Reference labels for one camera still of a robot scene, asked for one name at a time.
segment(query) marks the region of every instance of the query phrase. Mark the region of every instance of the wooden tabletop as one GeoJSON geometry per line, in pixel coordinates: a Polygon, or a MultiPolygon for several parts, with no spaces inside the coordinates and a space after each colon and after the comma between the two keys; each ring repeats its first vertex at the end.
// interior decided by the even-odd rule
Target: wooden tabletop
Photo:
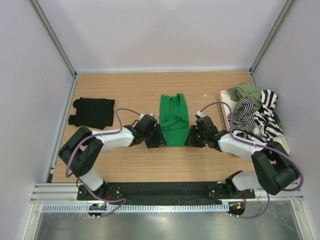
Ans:
{"type": "MultiPolygon", "coordinates": [[[[142,114],[155,113],[158,117],[161,95],[175,96],[182,93],[187,103],[190,124],[194,125],[197,111],[218,101],[220,91],[240,83],[251,83],[248,72],[83,74],[79,76],[73,101],[80,97],[115,99],[115,109],[129,108],[142,114]]],[[[70,114],[75,113],[76,109],[71,106],[70,114]]],[[[125,125],[137,119],[131,112],[119,113],[125,125]]],[[[205,114],[211,117],[218,130],[226,129],[220,105],[211,106],[205,114]]],[[[113,126],[104,130],[119,127],[114,116],[113,126]]],[[[62,145],[76,130],[74,125],[65,126],[62,145]]],[[[208,147],[147,149],[144,143],[103,151],[94,167],[106,182],[224,181],[239,170],[254,170],[249,161],[208,147]]],[[[66,165],[58,158],[52,182],[74,183],[76,178],[66,178],[65,171],[66,165]]]]}

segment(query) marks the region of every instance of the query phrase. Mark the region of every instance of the metal floor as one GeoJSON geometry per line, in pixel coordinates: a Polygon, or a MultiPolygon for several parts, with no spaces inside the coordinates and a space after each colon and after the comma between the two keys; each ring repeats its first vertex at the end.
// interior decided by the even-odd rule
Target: metal floor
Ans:
{"type": "MultiPolygon", "coordinates": [[[[265,201],[249,201],[244,216],[265,201]]],[[[302,240],[290,201],[271,201],[261,217],[246,220],[226,212],[122,213],[101,219],[83,213],[42,213],[35,240],[302,240]],[[77,226],[68,228],[87,219],[77,226]]]]}

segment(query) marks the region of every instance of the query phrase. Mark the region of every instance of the white panel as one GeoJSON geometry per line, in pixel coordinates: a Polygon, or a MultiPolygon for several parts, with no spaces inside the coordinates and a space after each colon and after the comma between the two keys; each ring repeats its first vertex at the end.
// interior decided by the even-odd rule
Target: white panel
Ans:
{"type": "Polygon", "coordinates": [[[285,0],[40,0],[77,71],[249,68],[285,0]]]}
{"type": "Polygon", "coordinates": [[[27,0],[0,1],[0,238],[21,239],[72,77],[27,0]]]}
{"type": "Polygon", "coordinates": [[[319,13],[319,0],[298,0],[255,72],[257,85],[274,90],[279,96],[276,110],[283,119],[291,155],[304,172],[302,191],[317,226],[320,224],[319,13]]]}

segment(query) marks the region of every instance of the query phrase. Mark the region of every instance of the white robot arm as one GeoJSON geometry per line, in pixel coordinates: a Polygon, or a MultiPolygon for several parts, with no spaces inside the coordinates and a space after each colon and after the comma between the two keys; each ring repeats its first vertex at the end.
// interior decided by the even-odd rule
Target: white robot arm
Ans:
{"type": "MultiPolygon", "coordinates": [[[[282,155],[262,147],[250,146],[245,143],[246,141],[252,143],[249,140],[243,139],[242,142],[234,140],[229,132],[218,131],[208,116],[201,115],[197,118],[196,125],[190,127],[185,145],[198,148],[208,145],[209,148],[220,152],[247,159],[254,165],[255,171],[239,171],[226,179],[229,191],[264,189],[267,193],[276,195],[299,178],[299,171],[282,155]]],[[[121,131],[118,130],[117,134],[111,134],[114,132],[117,131],[90,131],[85,126],[81,127],[59,151],[59,157],[68,165],[76,146],[83,139],[92,136],[84,143],[85,150],[76,151],[70,169],[100,198],[104,198],[107,185],[97,174],[93,165],[101,151],[116,147],[131,147],[142,142],[145,142],[148,148],[166,145],[160,125],[149,114],[144,115],[135,126],[125,125],[121,131]]],[[[272,142],[268,147],[285,153],[280,143],[272,142]]]]}

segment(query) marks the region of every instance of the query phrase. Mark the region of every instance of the green shirt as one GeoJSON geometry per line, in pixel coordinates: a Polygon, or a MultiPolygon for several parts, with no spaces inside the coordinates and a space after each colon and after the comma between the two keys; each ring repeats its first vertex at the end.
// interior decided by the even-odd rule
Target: green shirt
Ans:
{"type": "Polygon", "coordinates": [[[239,102],[241,98],[246,98],[249,101],[253,102],[253,108],[251,109],[251,113],[258,111],[261,107],[261,89],[252,86],[247,83],[240,83],[235,87],[231,87],[227,90],[231,94],[231,100],[234,102],[239,102]]]}
{"type": "Polygon", "coordinates": [[[162,95],[159,121],[167,146],[184,146],[189,135],[189,115],[185,97],[162,95]]]}

